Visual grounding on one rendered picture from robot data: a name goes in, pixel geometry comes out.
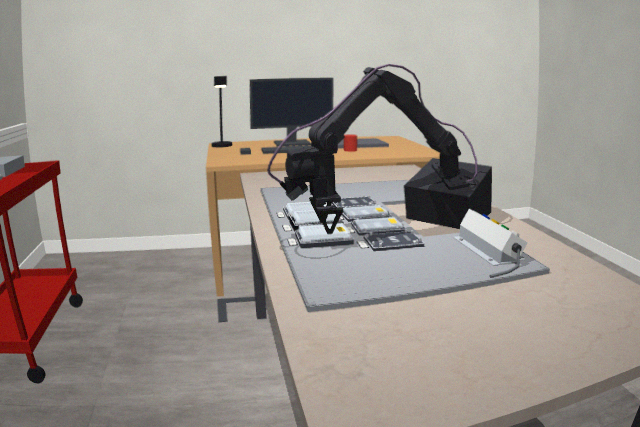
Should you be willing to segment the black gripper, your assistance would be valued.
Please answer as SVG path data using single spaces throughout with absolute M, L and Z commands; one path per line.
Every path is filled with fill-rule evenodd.
M 320 223 L 323 224 L 327 234 L 333 234 L 334 229 L 337 225 L 337 222 L 339 221 L 343 213 L 343 208 L 342 207 L 335 208 L 335 206 L 331 206 L 332 202 L 334 203 L 341 202 L 340 195 L 335 191 L 335 174 L 330 175 L 330 178 L 329 176 L 324 176 L 324 178 L 327 178 L 327 197 L 319 197 L 319 198 L 309 197 L 309 200 L 316 212 L 316 215 Z M 326 202 L 327 202 L 327 205 L 326 205 Z M 328 214 L 335 214 L 335 218 L 330 229 L 326 223 Z

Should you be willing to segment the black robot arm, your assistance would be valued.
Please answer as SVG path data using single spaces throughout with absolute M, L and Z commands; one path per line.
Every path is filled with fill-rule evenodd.
M 375 68 L 367 67 L 363 71 L 366 75 L 362 80 L 372 69 Z M 456 138 L 422 105 L 415 95 L 413 85 L 386 70 L 377 70 L 373 74 L 344 98 L 326 119 L 310 128 L 311 146 L 287 151 L 285 167 L 288 177 L 284 177 L 284 181 L 285 193 L 291 201 L 308 190 L 305 182 L 309 182 L 310 193 L 314 198 L 327 197 L 327 178 L 324 176 L 330 178 L 335 173 L 332 154 L 337 153 L 338 144 L 350 125 L 379 96 L 400 109 L 422 132 L 426 143 L 440 153 L 440 161 L 433 162 L 432 167 L 447 188 L 454 190 L 469 186 L 459 169 L 458 156 L 461 151 Z M 314 174 L 321 178 L 314 177 Z

